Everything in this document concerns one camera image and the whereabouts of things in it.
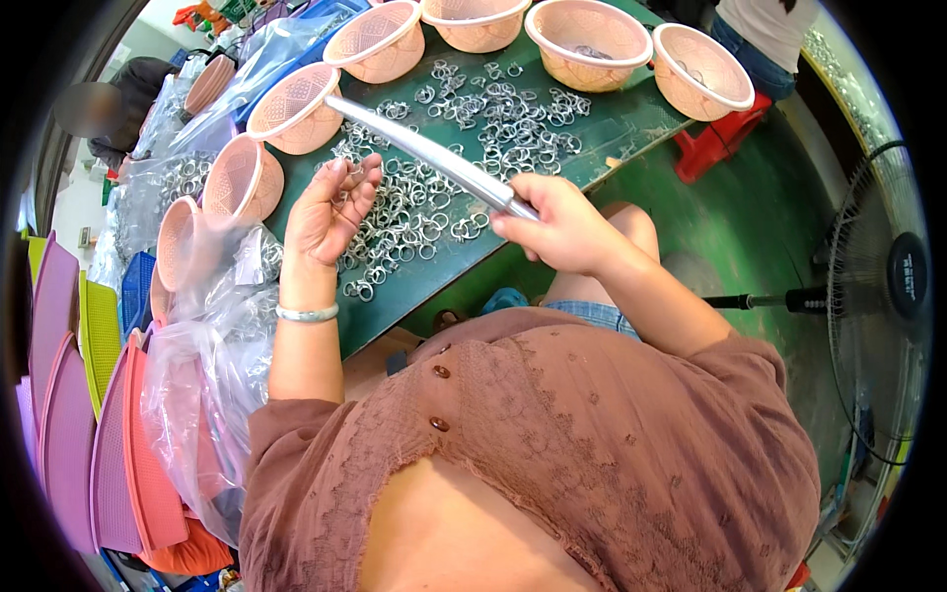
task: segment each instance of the denim shorts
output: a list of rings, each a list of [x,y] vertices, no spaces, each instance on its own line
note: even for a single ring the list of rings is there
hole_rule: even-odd
[[[783,100],[793,93],[795,77],[743,39],[720,15],[713,19],[710,36],[733,54],[750,76],[753,87],[773,102]]]
[[[572,314],[596,327],[611,329],[641,341],[637,331],[632,328],[617,306],[588,300],[555,300],[543,304],[543,308]]]

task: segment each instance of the white shirt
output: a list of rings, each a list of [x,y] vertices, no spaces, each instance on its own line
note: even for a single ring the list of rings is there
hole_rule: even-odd
[[[799,71],[799,48],[818,16],[816,0],[796,0],[786,14],[779,0],[721,0],[717,14],[764,56],[790,73]]]

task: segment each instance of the green table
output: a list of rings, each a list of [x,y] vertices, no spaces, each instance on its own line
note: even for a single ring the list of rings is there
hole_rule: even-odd
[[[614,0],[613,4],[633,15],[641,23],[660,25],[663,22],[634,0]],[[426,43],[424,57],[411,72],[386,84],[365,84],[344,73],[340,84],[342,94],[347,99],[369,107],[376,106],[384,99],[407,102],[412,107],[412,113],[402,120],[402,124],[416,124],[422,134],[444,146],[460,142],[465,147],[465,156],[475,160],[483,153],[476,139],[483,125],[482,118],[477,120],[476,127],[461,132],[453,121],[430,118],[426,114],[426,106],[414,101],[415,91],[424,85],[431,84],[438,88],[438,81],[430,76],[435,60],[456,64],[460,73],[467,74],[468,83],[457,91],[459,95],[472,93],[474,90],[479,92],[479,89],[470,85],[469,80],[473,76],[485,74],[483,64],[486,62],[499,62],[504,71],[512,62],[523,66],[524,72],[520,77],[506,78],[505,81],[512,82],[518,91],[528,89],[536,92],[541,104],[551,101],[548,88],[569,90],[546,74],[540,61],[539,49],[528,38],[525,30],[502,51],[469,54],[459,52],[444,43],[432,27],[423,27]],[[569,132],[581,139],[581,152],[564,156],[559,162],[562,165],[561,176],[583,190],[601,183],[621,164],[672,137],[691,122],[675,111],[661,96],[654,83],[653,73],[645,67],[635,70],[621,90],[585,96],[592,100],[591,115],[577,117],[574,124],[559,128],[559,131]],[[313,167],[332,158],[330,148],[342,137],[340,132],[326,146],[301,156],[284,154],[267,146],[279,160],[286,176],[282,200],[276,211],[265,221],[280,240],[283,239],[286,220],[293,203],[313,178]],[[382,152],[385,159],[396,155],[402,159],[406,158],[405,154],[397,149]],[[456,195],[451,206],[444,211],[451,222],[455,222],[469,216],[469,211],[484,209],[473,197]],[[342,357],[346,358],[370,343],[503,244],[504,241],[489,230],[482,232],[476,240],[463,244],[455,242],[450,238],[450,233],[445,231],[435,243],[438,253],[433,259],[421,260],[415,257],[412,261],[402,264],[383,284],[375,286],[375,297],[370,302],[343,296],[341,291],[341,285],[362,275],[364,266],[360,265],[354,270],[344,272],[336,298],[339,303]]]

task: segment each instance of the fan pole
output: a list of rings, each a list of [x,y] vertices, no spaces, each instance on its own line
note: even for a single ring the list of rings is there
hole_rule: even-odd
[[[783,296],[708,296],[704,302],[715,309],[739,309],[748,311],[758,306],[785,306],[790,313],[825,314],[828,296],[825,286],[798,288]]]

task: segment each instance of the knee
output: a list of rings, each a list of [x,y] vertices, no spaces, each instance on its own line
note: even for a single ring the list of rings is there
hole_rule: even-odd
[[[654,229],[654,222],[648,212],[636,206],[635,204],[621,203],[614,213],[607,216],[609,224],[614,226],[618,232],[629,239],[635,237],[657,236]]]

